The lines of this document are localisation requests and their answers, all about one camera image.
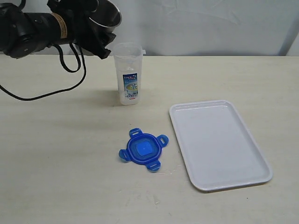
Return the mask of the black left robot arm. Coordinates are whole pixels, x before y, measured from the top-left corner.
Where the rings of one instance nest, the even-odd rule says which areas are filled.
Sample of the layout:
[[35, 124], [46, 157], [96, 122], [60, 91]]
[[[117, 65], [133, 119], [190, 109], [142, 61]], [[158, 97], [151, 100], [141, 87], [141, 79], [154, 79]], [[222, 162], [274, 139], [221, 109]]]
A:
[[105, 59], [107, 45], [121, 24], [118, 7], [109, 0], [49, 0], [49, 13], [23, 12], [20, 5], [0, 5], [0, 51], [19, 59], [56, 45], [75, 44]]

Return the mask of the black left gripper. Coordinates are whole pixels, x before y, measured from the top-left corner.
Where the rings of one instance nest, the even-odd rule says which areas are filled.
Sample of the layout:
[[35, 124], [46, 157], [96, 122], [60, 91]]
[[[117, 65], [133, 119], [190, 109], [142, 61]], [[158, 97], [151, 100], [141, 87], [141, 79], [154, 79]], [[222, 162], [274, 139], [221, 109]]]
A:
[[114, 33], [97, 32], [88, 16], [98, 6], [97, 0], [49, 0], [47, 6], [53, 13], [71, 23], [74, 43], [100, 59], [107, 58], [111, 51], [106, 48], [115, 38]]

